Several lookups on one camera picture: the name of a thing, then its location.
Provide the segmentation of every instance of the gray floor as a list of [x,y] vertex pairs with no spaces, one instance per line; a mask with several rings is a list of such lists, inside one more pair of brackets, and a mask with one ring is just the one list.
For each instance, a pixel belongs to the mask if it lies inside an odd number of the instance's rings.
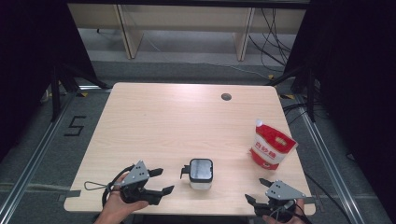
[[[97,76],[107,84],[118,81],[181,82],[181,83],[222,83],[262,85],[268,75],[279,76],[265,68],[282,69],[279,63],[269,57],[261,57],[259,51],[249,42],[243,62],[236,60],[233,38],[225,33],[196,32],[146,32],[137,56],[126,59],[120,32],[114,30],[81,29],[80,34],[86,45]],[[292,46],[294,35],[280,35],[287,46]],[[252,35],[257,43],[263,43],[263,36]],[[279,60],[277,48],[266,48]],[[81,84],[91,85],[84,80]],[[276,86],[279,94],[291,94],[289,79]],[[85,149],[105,106],[108,92],[89,92],[85,97],[75,97],[67,108],[64,118],[53,137],[49,149],[40,162],[27,190],[9,223],[89,223],[95,214],[75,214],[64,211],[64,196],[73,182]],[[280,99],[283,106],[296,104],[293,99]],[[322,107],[316,106],[317,126],[324,142],[331,152],[337,168],[356,201],[365,223],[391,223],[380,202],[364,178],[359,166],[346,157],[347,148],[338,136],[332,121]],[[318,149],[306,128],[302,111],[292,110],[287,115],[290,130],[299,147],[297,149],[303,168],[339,204],[340,197],[323,165]],[[75,130],[68,128],[74,116],[85,116],[78,120],[84,126],[77,137],[67,137]],[[43,102],[35,112],[29,128],[21,136],[20,143],[12,148],[0,166],[0,200],[9,194],[12,185],[19,179],[25,165],[33,155],[40,139],[50,125],[51,101]],[[313,195],[318,195],[320,206],[309,217],[313,223],[347,223],[336,204],[312,180],[308,179]],[[169,218],[168,223],[181,223],[183,217]],[[160,223],[155,217],[151,222]],[[255,218],[255,223],[263,223]],[[240,223],[240,218],[207,217],[189,220],[189,223]]]

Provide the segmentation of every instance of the floor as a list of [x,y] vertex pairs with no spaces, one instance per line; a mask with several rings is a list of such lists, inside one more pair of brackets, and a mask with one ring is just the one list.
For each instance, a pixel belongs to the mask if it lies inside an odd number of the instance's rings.
[[[94,63],[168,63],[171,65],[181,63],[186,64],[186,66],[191,64],[218,66],[235,69],[240,71],[241,74],[245,73],[247,76],[259,77],[264,81],[269,78],[268,71],[279,74],[279,72],[269,69],[282,69],[281,64],[275,62],[269,56],[262,56],[251,41],[247,45],[245,60],[238,62],[234,52],[232,35],[227,33],[147,31],[144,34],[136,58],[128,60],[119,31],[100,30],[99,33],[93,29],[80,29],[79,31]],[[264,36],[262,34],[253,34],[251,37],[259,46],[263,45]],[[284,45],[292,48],[295,35],[279,35],[278,38]],[[283,62],[279,48],[268,44],[266,46],[265,50],[269,54]],[[249,68],[265,69],[266,73],[261,73],[260,70],[248,70]],[[287,99],[288,95],[292,94],[290,92],[291,82],[292,80],[287,80],[278,87],[278,93],[285,97],[281,99],[283,106],[293,105],[299,100],[297,96],[297,99]],[[104,106],[107,96],[108,93],[105,92],[90,94],[92,104],[96,104],[95,106]],[[45,136],[48,131],[51,107],[50,104],[46,104],[46,100],[47,98],[43,97],[43,105],[37,109],[35,119],[29,126],[31,128],[26,130],[26,133],[22,135],[20,144],[10,151],[0,166],[0,201],[2,202],[7,199],[12,186],[19,181],[19,176],[25,171],[25,166],[34,155],[36,146],[42,144],[42,136]],[[71,105],[65,115],[70,116],[70,113],[89,114],[90,118],[93,119],[90,120],[89,124],[86,124],[84,129],[93,132],[95,123],[100,118],[100,111],[92,111],[80,101],[82,101],[82,98],[76,97],[70,103]],[[350,223],[391,223],[361,173],[359,166],[346,156],[347,148],[344,147],[342,140],[337,135],[337,131],[327,117],[326,111],[318,106],[316,107],[316,116],[317,122],[312,124],[301,109],[291,110],[287,115],[290,130],[297,142],[300,143],[298,153],[303,168],[307,172],[309,187],[312,194],[317,196],[317,212],[309,217],[310,220],[313,223],[349,223],[340,211],[341,207],[342,210],[346,210],[349,217],[355,218],[352,218]],[[63,122],[61,125],[67,126],[68,123]],[[57,130],[53,131],[59,135],[63,134]],[[324,139],[323,142],[314,141],[312,134],[319,134]],[[73,144],[78,144],[84,148],[89,140],[90,134],[87,133],[87,136],[79,138],[78,141],[80,142]],[[54,139],[49,139],[49,141],[56,146],[58,138],[55,136]],[[73,148],[72,143],[68,142],[62,142],[62,144],[66,146],[70,144],[69,149],[73,156],[80,159],[83,157],[83,149],[77,150]],[[323,150],[319,149],[320,147],[324,148],[325,152],[329,152],[329,155],[323,153]],[[22,191],[21,201],[17,202],[18,206],[13,208],[14,215],[2,223],[87,222],[93,217],[94,214],[70,214],[63,210],[64,195],[70,186],[70,181],[73,180],[68,173],[76,172],[80,163],[79,160],[67,159],[70,154],[70,152],[51,149],[46,152],[43,158],[38,161],[35,170],[32,171],[36,174],[30,179],[27,188]],[[337,175],[341,175],[341,179],[334,177],[331,174],[332,171],[329,171],[325,164],[329,157],[330,164],[334,164],[335,170],[339,173]],[[349,201],[348,197],[343,195],[344,192],[339,191],[340,189],[349,192],[352,201]],[[349,205],[356,206],[358,210],[355,212],[353,209],[349,210],[347,208]],[[181,220],[181,217],[172,218],[173,221],[169,223],[177,223],[175,219]],[[151,222],[147,221],[145,223],[159,223],[155,220],[152,217]],[[251,220],[254,223],[263,223],[258,217]],[[206,219],[202,222],[233,223],[233,221]]]

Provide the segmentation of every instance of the cable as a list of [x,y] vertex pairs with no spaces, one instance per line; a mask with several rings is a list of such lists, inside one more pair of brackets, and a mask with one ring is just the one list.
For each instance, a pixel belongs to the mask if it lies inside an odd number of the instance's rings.
[[[156,50],[159,51],[159,52],[162,52],[159,48],[157,48],[157,47],[151,42],[151,40],[150,40],[146,35],[145,35],[145,38],[147,39],[147,41],[150,43],[150,45],[151,45],[154,49],[156,49]],[[172,60],[167,59],[167,58],[164,57],[163,55],[162,55],[162,57],[163,57],[166,61],[168,61],[168,62],[170,62],[170,63],[189,63],[189,62],[172,61]],[[263,78],[265,78],[265,79],[267,79],[267,80],[270,80],[270,78],[266,77],[266,76],[263,75],[263,74],[260,74],[260,73],[257,73],[257,72],[252,72],[252,71],[248,71],[248,70],[244,70],[244,69],[240,69],[240,68],[234,67],[234,66],[232,66],[232,65],[218,64],[218,63],[190,63],[190,64],[208,64],[208,65],[221,66],[221,67],[230,67],[230,68],[232,68],[232,69],[235,69],[235,70],[238,70],[238,71],[241,71],[241,72],[250,73],[250,74],[255,74],[255,75],[258,75],[258,76],[260,76],[260,77],[263,77]]]
[[[290,52],[291,49],[290,49],[289,47],[287,47],[286,45],[284,45],[284,44],[279,40],[279,38],[277,37],[277,31],[276,31],[276,9],[273,8],[272,12],[273,12],[273,20],[272,20],[272,23],[271,23],[271,25],[270,25],[270,24],[269,24],[269,21],[267,20],[267,18],[266,18],[266,16],[265,16],[265,13],[264,13],[264,11],[263,11],[263,9],[262,9],[262,15],[263,15],[263,17],[264,17],[264,19],[265,19],[265,22],[267,23],[267,26],[268,26],[268,29],[269,29],[268,36],[265,36],[264,34],[262,34],[262,35],[263,35],[264,38],[265,38],[265,43],[268,42],[268,43],[270,43],[272,46],[274,46],[274,47],[276,47],[276,48],[279,49],[279,53],[280,53],[280,55],[281,55],[281,57],[282,57],[282,60],[283,60],[284,63],[286,63],[286,60],[288,59],[288,57],[286,56],[286,54],[285,54],[284,51]],[[270,35],[272,35],[272,36],[274,37],[274,40],[276,41],[277,45],[273,44],[273,43],[268,39]]]
[[305,114],[307,111],[305,110],[303,113],[301,113],[299,116],[297,116],[294,120],[292,120],[290,123],[288,123],[288,125],[291,125],[294,121],[297,120],[297,118],[299,118],[300,116],[302,116],[303,114]]
[[349,224],[352,224],[351,223],[351,221],[350,221],[350,219],[349,219],[349,216],[347,215],[347,212],[341,207],[341,205],[340,204],[338,204],[338,202],[336,202],[335,201],[335,199],[332,197],[332,196],[330,196],[330,194],[314,179],[314,178],[312,178],[312,176],[310,176],[309,174],[307,174],[305,171],[304,171],[304,174],[306,175],[306,177],[308,177],[312,182],[314,182],[317,186],[318,186],[318,188],[320,188],[322,191],[323,191],[323,193],[324,194],[326,194],[327,195],[327,197],[329,197],[329,199],[337,206],[337,208],[341,211],[341,213],[346,217],[346,220],[347,220],[347,222],[349,223]]
[[284,63],[282,63],[280,60],[278,60],[276,57],[272,56],[270,53],[268,53],[267,51],[264,50],[264,48],[260,48],[260,46],[258,44],[256,44],[256,42],[254,42],[254,40],[251,38],[251,36],[249,35],[248,38],[251,40],[251,42],[254,44],[254,46],[256,46],[256,48],[261,51],[262,53],[264,53],[265,55],[267,55],[268,57],[272,58],[274,61],[276,61],[277,63],[281,64],[282,66],[285,66]]

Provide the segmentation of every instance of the black cable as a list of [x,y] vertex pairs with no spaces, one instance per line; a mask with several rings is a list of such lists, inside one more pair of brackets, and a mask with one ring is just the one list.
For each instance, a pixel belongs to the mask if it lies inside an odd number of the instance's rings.
[[108,183],[108,185],[106,186],[105,191],[103,192],[103,195],[102,195],[102,206],[105,206],[105,204],[107,202],[107,195],[108,195],[108,193],[110,193],[111,188],[113,188],[114,183],[116,183],[116,181],[120,178],[120,176],[122,176],[125,172],[131,171],[133,168],[134,168],[134,165],[126,167],[116,177],[114,177],[113,181]]
[[300,116],[302,116],[303,114],[305,114],[307,111],[305,110],[303,113],[301,113],[299,116],[297,116],[294,120],[292,120],[290,123],[288,123],[288,125],[291,125],[294,121],[297,120],[297,118],[299,118]]
[[330,196],[330,194],[314,179],[314,178],[312,178],[312,176],[310,176],[309,174],[307,174],[306,172],[304,172],[304,174],[306,175],[306,177],[308,177],[312,182],[314,182],[317,186],[318,186],[318,188],[320,188],[322,191],[323,191],[323,193],[324,194],[326,194],[327,195],[327,197],[329,197],[329,199],[337,206],[337,208],[342,212],[342,214],[346,217],[346,220],[347,220],[347,222],[349,223],[349,224],[352,224],[351,223],[351,221],[350,221],[350,219],[349,219],[349,216],[347,215],[347,212],[341,207],[341,205],[340,204],[338,204],[338,202],[336,202],[335,201],[335,199],[332,197],[332,196]]
[[[281,48],[281,47],[279,46],[279,44],[278,44],[278,45],[275,45],[274,43],[272,43],[272,42],[268,39],[270,35],[273,35],[273,37],[274,37],[275,40],[278,39],[278,38],[277,38],[277,35],[274,34],[274,32],[273,32],[273,26],[276,26],[276,20],[275,20],[275,16],[274,16],[274,15],[275,15],[275,14],[274,14],[274,11],[273,11],[273,22],[271,23],[271,26],[270,26],[269,21],[267,20],[267,17],[265,16],[265,13],[264,13],[263,10],[262,10],[262,15],[264,16],[265,22],[267,23],[268,30],[269,30],[268,36],[267,36],[267,37],[265,37],[265,35],[262,34],[262,36],[264,36],[264,38],[265,38],[265,42],[270,43],[270,44],[271,44],[273,47],[275,47],[275,48]],[[289,49],[287,46],[285,46],[285,49],[283,49],[283,50],[288,51],[288,52],[291,51],[291,49]]]
[[258,44],[256,44],[256,42],[254,42],[254,40],[251,38],[251,36],[249,35],[248,38],[251,40],[251,42],[254,44],[254,46],[256,46],[256,48],[262,52],[262,54],[264,53],[265,55],[267,55],[268,57],[270,57],[271,59],[273,59],[274,61],[276,61],[277,63],[280,63],[282,66],[285,66],[284,63],[282,63],[280,60],[278,60],[276,57],[272,56],[270,53],[268,53],[267,51],[264,50],[264,48],[261,48]]

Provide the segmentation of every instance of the wire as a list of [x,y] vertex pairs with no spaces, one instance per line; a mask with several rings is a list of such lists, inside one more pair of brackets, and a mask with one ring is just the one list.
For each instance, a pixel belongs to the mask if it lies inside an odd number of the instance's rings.
[[307,110],[305,110],[303,113],[301,113],[299,116],[297,116],[294,120],[292,120],[290,123],[288,123],[288,125],[291,125],[294,121],[297,120],[297,118],[299,118],[300,116],[302,116],[303,114],[305,114],[307,112]]
[[[262,35],[263,35],[264,38],[265,38],[265,43],[268,42],[268,43],[270,43],[272,46],[274,46],[274,47],[276,47],[276,48],[279,49],[279,53],[280,53],[280,55],[281,55],[281,57],[282,57],[282,60],[283,60],[284,63],[286,63],[286,60],[288,59],[288,57],[286,56],[286,54],[285,54],[284,51],[291,52],[291,49],[290,49],[289,47],[287,47],[286,45],[284,45],[284,44],[279,40],[279,38],[277,37],[277,31],[276,31],[276,9],[273,8],[272,12],[273,12],[273,20],[272,20],[272,23],[271,23],[271,25],[270,25],[269,21],[267,20],[267,18],[266,18],[266,16],[265,16],[265,13],[264,13],[264,11],[263,11],[263,9],[262,9],[262,15],[263,15],[263,17],[264,17],[264,19],[265,19],[265,22],[267,23],[267,26],[268,26],[268,29],[269,29],[268,36],[265,36],[264,34],[262,34]],[[274,37],[274,40],[276,41],[276,45],[273,44],[273,43],[268,39],[270,35],[272,35],[272,36]]]
[[350,221],[350,219],[349,219],[349,216],[347,215],[347,212],[341,207],[341,205],[340,204],[338,204],[338,202],[336,202],[335,201],[335,199],[332,197],[332,196],[330,196],[330,194],[312,177],[312,176],[310,176],[309,174],[307,174],[306,173],[306,171],[304,171],[304,174],[306,175],[306,177],[308,177],[312,182],[314,182],[317,186],[318,186],[318,188],[320,188],[322,191],[323,191],[323,193],[324,194],[326,194],[327,195],[327,197],[329,197],[329,199],[337,206],[337,208],[341,211],[341,213],[344,215],[344,217],[346,217],[346,220],[347,220],[347,222],[349,223],[349,224],[352,224],[351,223],[351,221]]
[[[162,52],[159,48],[157,48],[157,47],[151,42],[151,40],[150,40],[146,35],[145,35],[144,37],[147,39],[147,41],[150,43],[150,45],[151,45],[154,49],[156,49],[156,50],[159,51],[159,52]],[[162,55],[162,57],[163,57],[166,61],[168,61],[168,62],[170,62],[170,63],[190,63],[190,62],[172,61],[172,60],[167,59],[167,58],[164,57],[163,55]],[[190,64],[209,64],[209,65],[220,66],[220,67],[230,67],[230,68],[232,68],[232,69],[235,69],[235,70],[238,70],[238,71],[241,71],[241,72],[250,73],[250,74],[255,74],[255,75],[258,75],[258,76],[260,76],[260,77],[263,77],[263,78],[265,78],[265,79],[267,79],[267,80],[270,80],[270,78],[266,77],[266,76],[263,75],[263,74],[260,74],[260,73],[257,73],[257,72],[252,72],[252,71],[248,71],[248,70],[244,70],[244,69],[241,69],[241,68],[237,68],[237,67],[234,67],[234,66],[232,66],[232,65],[219,64],[219,63],[190,63]]]
[[274,61],[276,61],[277,63],[281,64],[282,66],[285,66],[284,63],[282,63],[280,60],[278,60],[276,57],[272,56],[270,53],[268,53],[267,51],[264,50],[264,48],[260,48],[260,46],[258,44],[256,44],[256,42],[251,38],[251,36],[249,35],[248,38],[251,40],[251,42],[254,44],[254,46],[256,46],[256,48],[261,51],[262,53],[264,53],[265,55],[267,55],[268,57],[272,58]]
[[[88,188],[87,187],[87,184],[94,184],[94,185],[97,185],[97,186],[100,186],[100,187],[97,187],[97,188]],[[95,183],[95,182],[91,182],[91,181],[85,181],[84,182],[84,189],[85,190],[95,190],[95,189],[104,189],[105,187],[107,187],[107,185],[104,185],[104,184],[99,184],[99,183]]]

